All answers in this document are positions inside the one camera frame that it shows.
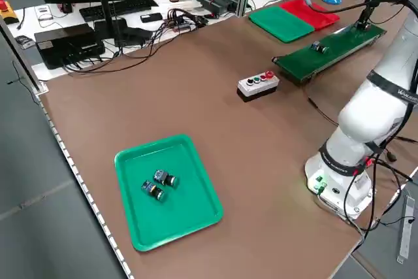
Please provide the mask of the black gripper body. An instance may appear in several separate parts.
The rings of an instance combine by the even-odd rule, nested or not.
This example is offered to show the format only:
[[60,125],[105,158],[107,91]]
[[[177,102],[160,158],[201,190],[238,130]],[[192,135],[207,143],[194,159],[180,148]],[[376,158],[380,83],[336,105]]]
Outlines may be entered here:
[[362,14],[372,14],[375,8],[379,5],[379,0],[364,0],[364,9]]

